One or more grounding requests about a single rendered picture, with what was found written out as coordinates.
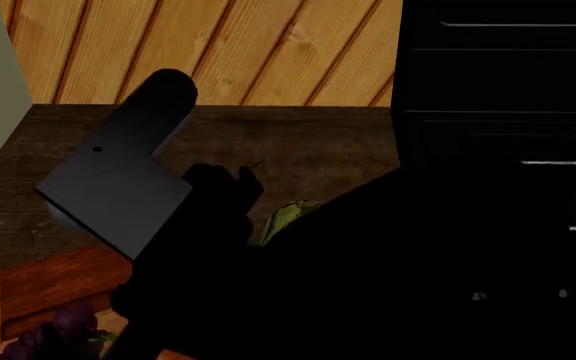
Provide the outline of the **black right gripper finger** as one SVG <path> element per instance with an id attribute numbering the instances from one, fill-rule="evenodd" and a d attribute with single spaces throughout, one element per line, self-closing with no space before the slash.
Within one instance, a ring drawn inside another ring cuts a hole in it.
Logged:
<path id="1" fill-rule="evenodd" d="M 237 182 L 242 210 L 251 210 L 264 192 L 263 185 L 249 167 L 239 169 Z"/>
<path id="2" fill-rule="evenodd" d="M 184 173 L 183 179 L 192 188 L 186 203 L 235 205 L 238 200 L 238 182 L 224 167 L 195 164 Z"/>

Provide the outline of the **grey cleaver with black handle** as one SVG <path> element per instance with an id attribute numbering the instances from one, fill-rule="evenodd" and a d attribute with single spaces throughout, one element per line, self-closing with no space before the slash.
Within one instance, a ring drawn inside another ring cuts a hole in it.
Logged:
<path id="1" fill-rule="evenodd" d="M 155 71 L 36 186 L 51 212 L 135 260 L 192 189 L 156 159 L 195 107 L 177 69 Z"/>

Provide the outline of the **green vegetable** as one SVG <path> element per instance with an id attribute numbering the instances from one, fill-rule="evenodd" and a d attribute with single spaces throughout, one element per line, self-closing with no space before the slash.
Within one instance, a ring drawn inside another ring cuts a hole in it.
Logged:
<path id="1" fill-rule="evenodd" d="M 281 206 L 265 221 L 259 238 L 259 245 L 267 245 L 277 233 L 297 219 L 318 209 L 319 206 L 320 203 L 308 199 L 293 200 L 291 203 Z"/>

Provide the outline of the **striped wooden cutting board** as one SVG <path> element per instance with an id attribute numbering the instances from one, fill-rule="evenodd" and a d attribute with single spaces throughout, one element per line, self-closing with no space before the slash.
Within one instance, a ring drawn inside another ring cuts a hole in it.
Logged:
<path id="1" fill-rule="evenodd" d="M 80 303 L 92 305 L 99 328 L 121 332 L 127 320 L 110 309 L 109 295 L 131 273 L 131 263 L 93 245 L 0 271 L 0 351 L 24 332 Z"/>

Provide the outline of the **purple vegetable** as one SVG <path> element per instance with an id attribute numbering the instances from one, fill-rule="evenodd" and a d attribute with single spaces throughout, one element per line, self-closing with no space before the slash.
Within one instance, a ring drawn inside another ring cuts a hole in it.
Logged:
<path id="1" fill-rule="evenodd" d="M 98 328 L 91 305 L 77 305 L 57 311 L 51 321 L 7 344 L 0 360 L 101 360 L 108 335 Z"/>

